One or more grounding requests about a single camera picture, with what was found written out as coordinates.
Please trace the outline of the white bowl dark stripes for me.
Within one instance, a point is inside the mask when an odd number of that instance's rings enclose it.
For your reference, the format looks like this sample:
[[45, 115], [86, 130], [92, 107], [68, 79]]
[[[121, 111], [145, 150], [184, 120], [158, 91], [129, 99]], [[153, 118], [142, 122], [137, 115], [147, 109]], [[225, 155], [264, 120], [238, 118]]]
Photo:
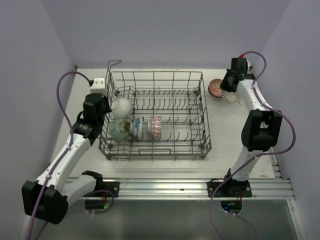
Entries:
[[242, 97], [237, 92], [222, 91], [222, 98], [225, 102], [231, 104], [239, 104], [242, 101]]

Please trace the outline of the red diamond pattern bowl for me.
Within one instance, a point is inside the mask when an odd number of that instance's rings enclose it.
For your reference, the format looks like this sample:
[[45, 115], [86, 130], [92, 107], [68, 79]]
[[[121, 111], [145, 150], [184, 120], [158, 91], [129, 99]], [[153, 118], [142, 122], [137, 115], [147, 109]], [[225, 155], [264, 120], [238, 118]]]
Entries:
[[161, 123], [161, 116], [155, 116], [150, 120], [150, 134], [155, 140], [159, 140], [161, 138]]

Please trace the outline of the blue zigzag ceramic bowl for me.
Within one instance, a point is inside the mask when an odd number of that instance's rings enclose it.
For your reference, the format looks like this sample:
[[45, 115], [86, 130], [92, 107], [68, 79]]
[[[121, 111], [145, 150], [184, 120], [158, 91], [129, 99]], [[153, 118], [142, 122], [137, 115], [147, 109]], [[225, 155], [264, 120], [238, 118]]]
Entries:
[[222, 90], [221, 90], [222, 81], [223, 81], [222, 79], [215, 78], [215, 79], [211, 80], [208, 85], [209, 93], [213, 97], [218, 98], [218, 99], [222, 98]]

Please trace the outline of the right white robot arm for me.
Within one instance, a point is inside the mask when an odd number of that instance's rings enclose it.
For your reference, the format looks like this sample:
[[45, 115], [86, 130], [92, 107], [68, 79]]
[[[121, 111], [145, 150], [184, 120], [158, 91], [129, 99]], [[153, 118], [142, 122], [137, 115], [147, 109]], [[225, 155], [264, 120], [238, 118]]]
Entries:
[[248, 116], [241, 132], [242, 150], [225, 175], [225, 182], [219, 189], [222, 193], [218, 196], [251, 197], [251, 172], [260, 154], [267, 153], [277, 144], [283, 117], [269, 110], [263, 102], [264, 98], [259, 98], [255, 76], [249, 73], [247, 59], [243, 56], [231, 59], [220, 88], [224, 95], [239, 94]]

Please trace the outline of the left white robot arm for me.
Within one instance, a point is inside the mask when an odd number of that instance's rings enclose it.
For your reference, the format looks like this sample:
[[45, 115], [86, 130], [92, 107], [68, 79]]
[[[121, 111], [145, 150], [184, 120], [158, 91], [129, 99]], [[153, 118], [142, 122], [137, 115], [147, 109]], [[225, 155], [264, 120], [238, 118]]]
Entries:
[[106, 189], [100, 173], [86, 170], [67, 185], [67, 179], [102, 132], [105, 114], [110, 113], [108, 98], [100, 93], [85, 97], [83, 110], [63, 149], [47, 169], [35, 180], [22, 186], [24, 212], [34, 218], [59, 224], [68, 208], [85, 195], [99, 196]]

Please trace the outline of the blue floral white bowl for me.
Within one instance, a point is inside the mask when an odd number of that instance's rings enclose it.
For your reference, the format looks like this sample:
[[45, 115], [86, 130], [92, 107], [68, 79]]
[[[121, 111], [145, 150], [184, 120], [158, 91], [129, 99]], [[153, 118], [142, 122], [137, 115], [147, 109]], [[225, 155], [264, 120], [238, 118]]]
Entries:
[[141, 117], [137, 117], [131, 124], [129, 128], [129, 133], [136, 140], [141, 141], [143, 135], [143, 120]]

